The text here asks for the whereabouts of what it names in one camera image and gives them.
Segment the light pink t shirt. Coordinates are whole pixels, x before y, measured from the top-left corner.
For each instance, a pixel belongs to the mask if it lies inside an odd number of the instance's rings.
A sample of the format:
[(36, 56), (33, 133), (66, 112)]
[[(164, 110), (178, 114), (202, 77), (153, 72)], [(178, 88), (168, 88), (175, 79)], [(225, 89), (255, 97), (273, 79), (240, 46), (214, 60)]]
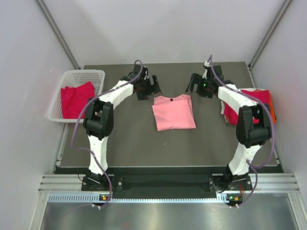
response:
[(191, 96), (182, 94), (175, 98), (154, 98), (153, 115), (158, 131), (195, 129)]

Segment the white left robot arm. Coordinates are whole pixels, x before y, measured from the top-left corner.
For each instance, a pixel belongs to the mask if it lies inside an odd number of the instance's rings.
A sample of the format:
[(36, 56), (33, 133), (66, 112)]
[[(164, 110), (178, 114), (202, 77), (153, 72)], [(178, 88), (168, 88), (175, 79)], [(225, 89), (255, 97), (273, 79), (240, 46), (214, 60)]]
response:
[(83, 127), (90, 142), (89, 171), (95, 174), (92, 184), (98, 190), (106, 189), (109, 183), (105, 176), (108, 169), (106, 152), (108, 137), (114, 127), (115, 108), (133, 94), (142, 101), (160, 92), (157, 76), (150, 77), (146, 67), (135, 64), (132, 72), (122, 77), (113, 88), (90, 100), (85, 110)]

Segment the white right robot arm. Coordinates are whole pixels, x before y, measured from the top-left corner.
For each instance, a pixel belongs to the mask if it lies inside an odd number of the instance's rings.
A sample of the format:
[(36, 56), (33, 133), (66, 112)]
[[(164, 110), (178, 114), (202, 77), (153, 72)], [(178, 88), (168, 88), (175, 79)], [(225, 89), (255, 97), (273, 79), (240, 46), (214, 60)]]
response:
[(225, 80), (221, 66), (205, 62), (202, 75), (193, 73), (187, 92), (199, 96), (216, 96), (237, 114), (236, 138), (238, 146), (233, 159), (226, 166), (224, 184), (234, 190), (241, 185), (249, 172), (249, 165), (258, 150), (272, 139), (273, 118), (268, 104), (238, 89), (232, 81)]

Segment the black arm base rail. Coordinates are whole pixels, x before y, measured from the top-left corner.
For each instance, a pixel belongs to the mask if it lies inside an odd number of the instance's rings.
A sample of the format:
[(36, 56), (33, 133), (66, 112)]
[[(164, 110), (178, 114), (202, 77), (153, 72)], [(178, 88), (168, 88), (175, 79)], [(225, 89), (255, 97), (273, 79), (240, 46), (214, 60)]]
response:
[(228, 182), (224, 166), (110, 167), (107, 175), (87, 171), (82, 191), (108, 192), (113, 198), (213, 198), (217, 192), (251, 191), (249, 175)]

